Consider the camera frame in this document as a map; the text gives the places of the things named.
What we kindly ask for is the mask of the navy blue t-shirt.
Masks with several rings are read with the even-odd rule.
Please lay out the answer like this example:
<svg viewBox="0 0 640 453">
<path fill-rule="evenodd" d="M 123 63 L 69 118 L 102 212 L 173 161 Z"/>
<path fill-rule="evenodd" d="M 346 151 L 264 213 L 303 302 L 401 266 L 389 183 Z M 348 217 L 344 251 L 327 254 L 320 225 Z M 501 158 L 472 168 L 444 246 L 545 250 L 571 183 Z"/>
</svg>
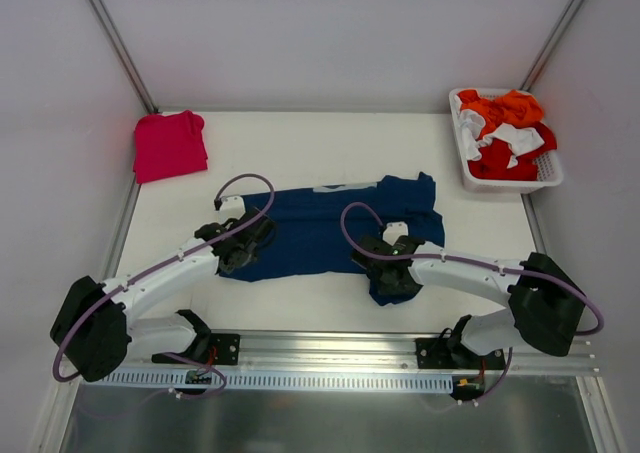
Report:
<svg viewBox="0 0 640 453">
<path fill-rule="evenodd" d="M 385 224 L 404 222 L 411 236 L 445 245 L 442 216 L 435 211 L 436 183 L 423 172 L 415 179 L 386 175 L 374 183 L 328 185 L 278 191 L 268 217 L 276 231 L 258 260 L 227 276 L 243 282 L 296 275 L 362 275 L 340 227 L 343 209 L 369 205 Z"/>
</svg>

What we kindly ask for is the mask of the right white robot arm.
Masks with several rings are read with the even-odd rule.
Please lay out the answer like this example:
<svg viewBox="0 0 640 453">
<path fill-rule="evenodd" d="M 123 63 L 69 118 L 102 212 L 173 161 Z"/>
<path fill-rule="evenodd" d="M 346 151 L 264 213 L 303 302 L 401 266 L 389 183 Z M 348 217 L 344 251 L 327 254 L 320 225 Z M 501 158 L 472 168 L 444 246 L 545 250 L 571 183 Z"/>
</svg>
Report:
<svg viewBox="0 0 640 453">
<path fill-rule="evenodd" d="M 427 287 L 449 288 L 488 300 L 498 311 L 465 315 L 426 358 L 439 367 L 477 369 L 498 351 L 529 346 L 565 357 L 585 309 L 584 294 L 548 256 L 491 260 L 458 253 L 407 235 L 394 243 L 363 237 L 351 259 L 383 301 L 414 298 Z"/>
</svg>

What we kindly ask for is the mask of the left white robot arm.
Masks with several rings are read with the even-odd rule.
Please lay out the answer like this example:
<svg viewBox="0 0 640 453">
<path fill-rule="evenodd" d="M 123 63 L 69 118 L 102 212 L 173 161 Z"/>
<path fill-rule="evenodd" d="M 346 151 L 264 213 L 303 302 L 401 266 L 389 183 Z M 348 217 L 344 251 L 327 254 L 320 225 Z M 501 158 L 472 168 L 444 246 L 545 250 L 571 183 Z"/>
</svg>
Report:
<svg viewBox="0 0 640 453">
<path fill-rule="evenodd" d="M 70 287 L 50 330 L 52 341 L 87 382 L 131 361 L 204 363 L 211 329 L 190 309 L 149 318 L 147 312 L 186 287 L 231 274 L 258 259 L 276 230 L 251 209 L 240 218 L 205 224 L 176 252 L 131 275 L 101 282 L 89 276 Z"/>
</svg>

